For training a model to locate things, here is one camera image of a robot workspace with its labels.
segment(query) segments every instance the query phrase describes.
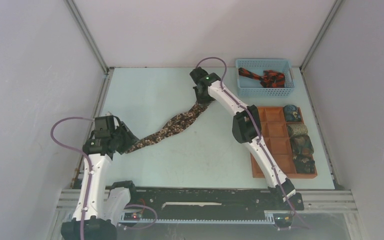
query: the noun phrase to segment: white table surface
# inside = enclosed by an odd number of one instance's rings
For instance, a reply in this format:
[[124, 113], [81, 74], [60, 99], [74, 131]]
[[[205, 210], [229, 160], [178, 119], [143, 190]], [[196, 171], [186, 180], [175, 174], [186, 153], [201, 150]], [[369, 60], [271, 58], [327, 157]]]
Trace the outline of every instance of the white table surface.
[[[205, 68], [222, 76], [223, 68]], [[192, 68], [116, 68], [102, 114], [120, 117], [139, 139], [153, 134], [176, 114], [195, 103]], [[318, 176], [292, 179], [296, 189], [334, 189], [314, 114], [298, 68], [295, 90], [288, 97], [240, 97], [256, 106], [294, 104], [314, 146]], [[228, 69], [226, 86], [237, 94], [236, 69]], [[267, 188], [264, 178], [253, 178], [250, 153], [232, 136], [232, 117], [213, 102], [184, 132], [129, 154], [115, 154], [106, 184], [133, 180], [141, 187]]]

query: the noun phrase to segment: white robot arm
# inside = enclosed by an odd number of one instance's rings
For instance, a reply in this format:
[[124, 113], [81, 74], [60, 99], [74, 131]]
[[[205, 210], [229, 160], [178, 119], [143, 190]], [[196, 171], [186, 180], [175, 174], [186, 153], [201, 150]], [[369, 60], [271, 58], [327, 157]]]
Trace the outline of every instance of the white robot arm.
[[294, 185], [279, 168], [261, 136], [257, 107], [248, 106], [239, 100], [215, 73], [208, 74], [201, 67], [197, 67], [190, 76], [196, 84], [194, 89], [198, 103], [209, 103], [215, 99], [232, 115], [233, 136], [254, 156], [264, 173], [269, 190], [283, 202], [286, 201], [283, 191], [288, 198], [292, 197], [296, 193]]

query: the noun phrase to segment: wall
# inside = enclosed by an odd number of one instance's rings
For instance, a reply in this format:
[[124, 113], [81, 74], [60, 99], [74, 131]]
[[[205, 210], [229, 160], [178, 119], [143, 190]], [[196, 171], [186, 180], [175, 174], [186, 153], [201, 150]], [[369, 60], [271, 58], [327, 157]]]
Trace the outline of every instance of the wall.
[[192, 67], [209, 56], [299, 66], [335, 0], [76, 2], [109, 66]]
[[[0, 240], [44, 239], [78, 154], [50, 138], [92, 115], [103, 72], [64, 1], [0, 1]], [[59, 126], [81, 146], [88, 122]]]
[[339, 180], [384, 239], [384, 1], [345, 1], [305, 77]]

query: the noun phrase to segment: orange compartment tray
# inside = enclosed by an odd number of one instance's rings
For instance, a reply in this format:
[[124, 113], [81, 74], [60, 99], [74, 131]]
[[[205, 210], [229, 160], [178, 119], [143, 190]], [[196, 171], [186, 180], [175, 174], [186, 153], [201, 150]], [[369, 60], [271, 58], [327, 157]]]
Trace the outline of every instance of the orange compartment tray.
[[[268, 150], [276, 161], [280, 169], [290, 179], [313, 179], [317, 176], [315, 173], [305, 174], [297, 173], [293, 161], [293, 153], [288, 135], [288, 124], [304, 123], [301, 109], [298, 108], [301, 115], [301, 122], [286, 122], [283, 107], [281, 106], [259, 106], [258, 113], [261, 121], [261, 134], [264, 137]], [[254, 156], [251, 154], [252, 177], [264, 178]]]

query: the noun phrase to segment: purple cable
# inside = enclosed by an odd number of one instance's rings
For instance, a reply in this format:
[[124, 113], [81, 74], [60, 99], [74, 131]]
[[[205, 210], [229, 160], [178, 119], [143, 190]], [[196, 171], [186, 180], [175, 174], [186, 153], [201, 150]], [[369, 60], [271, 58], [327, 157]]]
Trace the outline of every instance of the purple cable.
[[[246, 113], [248, 114], [249, 116], [249, 119], [251, 119], [251, 122], [252, 122], [252, 125], [254, 126], [255, 128], [255, 131], [257, 132], [258, 134], [258, 145], [260, 146], [260, 148], [263, 150], [263, 152], [265, 153], [268, 161], [270, 162], [271, 164], [271, 167], [272, 169], [274, 170], [275, 169], [275, 165], [272, 161], [272, 159], [270, 158], [269, 154], [266, 152], [266, 150], [264, 149], [263, 145], [261, 144], [261, 139], [262, 139], [262, 136], [261, 136], [261, 132], [259, 130], [259, 128], [257, 127], [257, 124], [251, 114], [251, 112], [244, 106], [242, 106], [238, 101], [236, 101], [236, 99], [231, 95], [229, 94], [227, 91], [225, 91], [225, 88], [223, 86], [223, 80], [225, 79], [225, 75], [226, 75], [226, 72], [228, 71], [228, 66], [226, 64], [226, 62], [219, 58], [219, 57], [215, 57], [215, 56], [210, 56], [210, 57], [206, 57], [204, 59], [202, 59], [201, 61], [198, 62], [198, 64], [196, 65], [196, 67], [198, 67], [203, 61], [205, 60], [208, 60], [208, 59], [217, 59], [217, 60], [220, 60], [223, 64], [224, 64], [224, 73], [223, 75], [221, 76], [221, 80], [220, 80], [220, 88], [221, 90], [230, 98], [232, 99], [240, 108], [244, 109], [246, 111]], [[289, 200], [288, 198], [288, 195], [286, 194], [285, 192], [285, 189], [283, 188], [282, 184], [281, 184], [281, 180], [279, 179], [279, 175], [277, 173], [277, 171], [274, 171], [274, 176], [276, 177], [276, 180], [277, 180], [277, 184], [279, 184], [279, 187], [280, 187], [280, 190], [282, 191], [282, 194], [283, 196], [285, 197], [286, 199], [286, 202], [287, 204], [289, 205], [290, 209], [293, 211], [294, 215], [296, 215], [299, 220], [305, 225], [305, 227], [294, 227], [294, 228], [305, 228], [305, 229], [311, 229], [311, 227], [304, 221], [304, 219], [297, 213], [297, 211], [295, 210], [295, 207], [292, 205], [291, 201]]]
[[[72, 151], [78, 152], [81, 155], [83, 155], [83, 157], [85, 157], [87, 159], [87, 164], [89, 165], [89, 169], [90, 169], [89, 173], [90, 173], [92, 171], [92, 161], [89, 158], [89, 156], [84, 151], [82, 151], [81, 149], [75, 148], [75, 147], [72, 147], [72, 146], [69, 146], [69, 145], [65, 145], [64, 143], [61, 143], [60, 141], [58, 141], [54, 137], [55, 127], [57, 127], [58, 124], [60, 124], [60, 123], [62, 123], [64, 121], [67, 121], [67, 120], [71, 120], [71, 119], [81, 119], [81, 120], [88, 120], [88, 121], [92, 121], [92, 122], [94, 121], [91, 118], [86, 118], [86, 117], [81, 117], [81, 116], [71, 116], [71, 117], [63, 118], [63, 119], [57, 121], [52, 126], [52, 128], [50, 129], [50, 138], [56, 144], [60, 145], [61, 147], [66, 148], [66, 149], [70, 149]], [[92, 182], [92, 174], [89, 174], [89, 178], [88, 178], [87, 184], [86, 184], [86, 192], [84, 194], [83, 209], [88, 205], [89, 190], [91, 188], [91, 182]], [[85, 240], [85, 215], [86, 215], [86, 211], [83, 210], [83, 209], [81, 210], [81, 218], [80, 218], [80, 240]]]
[[148, 224], [146, 226], [142, 226], [142, 227], [124, 226], [126, 229], [131, 229], [131, 230], [147, 229], [147, 228], [151, 227], [152, 225], [154, 225], [157, 222], [158, 215], [157, 215], [157, 212], [152, 207], [145, 206], [145, 205], [140, 205], [140, 204], [129, 204], [129, 205], [126, 205], [124, 208], [126, 209], [126, 208], [132, 208], [132, 207], [143, 208], [143, 209], [150, 210], [154, 214], [155, 219], [150, 224]]

